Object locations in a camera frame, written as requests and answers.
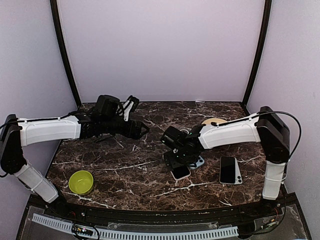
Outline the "clear phone case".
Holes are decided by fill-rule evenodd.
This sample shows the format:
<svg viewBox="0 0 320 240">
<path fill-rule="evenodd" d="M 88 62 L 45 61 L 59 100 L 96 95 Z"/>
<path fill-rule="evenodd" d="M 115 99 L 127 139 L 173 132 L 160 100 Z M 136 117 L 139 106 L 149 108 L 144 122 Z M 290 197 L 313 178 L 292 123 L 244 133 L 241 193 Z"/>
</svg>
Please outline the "clear phone case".
<svg viewBox="0 0 320 240">
<path fill-rule="evenodd" d="M 175 127 L 181 131 L 181 132 L 184 132 L 184 133 L 187 133 L 189 134 L 191 132 L 191 128 L 190 127 L 186 127 L 186 126 L 182 126 L 182 125 L 175 125 Z"/>
</svg>

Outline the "black screen phone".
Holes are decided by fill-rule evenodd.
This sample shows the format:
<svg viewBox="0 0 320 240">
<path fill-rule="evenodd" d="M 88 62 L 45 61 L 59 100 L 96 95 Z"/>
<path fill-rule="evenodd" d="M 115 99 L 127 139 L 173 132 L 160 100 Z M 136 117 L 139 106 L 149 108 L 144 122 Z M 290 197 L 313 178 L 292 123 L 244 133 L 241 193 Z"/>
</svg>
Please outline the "black screen phone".
<svg viewBox="0 0 320 240">
<path fill-rule="evenodd" d="M 235 158 L 222 156 L 220 158 L 219 182 L 221 184 L 235 184 L 236 182 L 236 163 Z"/>
</svg>

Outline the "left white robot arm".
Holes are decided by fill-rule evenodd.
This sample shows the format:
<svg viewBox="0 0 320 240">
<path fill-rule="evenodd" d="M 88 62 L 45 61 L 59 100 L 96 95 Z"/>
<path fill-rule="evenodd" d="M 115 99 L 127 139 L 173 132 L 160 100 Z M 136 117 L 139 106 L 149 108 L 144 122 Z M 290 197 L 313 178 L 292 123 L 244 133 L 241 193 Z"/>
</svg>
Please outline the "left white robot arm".
<svg viewBox="0 0 320 240">
<path fill-rule="evenodd" d="M 100 95 L 88 111 L 76 110 L 64 116 L 27 119 L 15 114 L 7 116 L 0 127 L 0 167 L 6 175 L 14 175 L 30 190 L 51 204 L 60 218 L 67 218 L 70 206 L 59 190 L 37 171 L 24 157 L 23 147 L 57 140 L 99 137 L 103 134 L 122 135 L 139 140 L 150 129 L 143 122 L 130 118 L 139 99 L 129 96 L 125 103 L 110 95 Z"/>
</svg>

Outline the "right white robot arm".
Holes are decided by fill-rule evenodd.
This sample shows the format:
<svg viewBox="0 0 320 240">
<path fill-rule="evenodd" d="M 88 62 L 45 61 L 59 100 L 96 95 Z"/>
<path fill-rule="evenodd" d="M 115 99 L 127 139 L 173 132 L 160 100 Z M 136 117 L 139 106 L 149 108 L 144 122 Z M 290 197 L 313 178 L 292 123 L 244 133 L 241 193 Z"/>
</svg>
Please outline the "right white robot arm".
<svg viewBox="0 0 320 240">
<path fill-rule="evenodd" d="M 266 217 L 275 208 L 274 200 L 278 198 L 287 164 L 295 152 L 295 149 L 290 148 L 290 130 L 279 117 L 281 114 L 282 111 L 263 106 L 259 112 L 249 116 L 223 123 L 203 123 L 194 126 L 189 132 L 170 126 L 160 138 L 170 148 L 163 157 L 170 164 L 177 162 L 187 166 L 195 163 L 205 150 L 246 142 L 260 143 L 266 168 L 263 200 L 255 205 L 255 213 Z"/>
</svg>

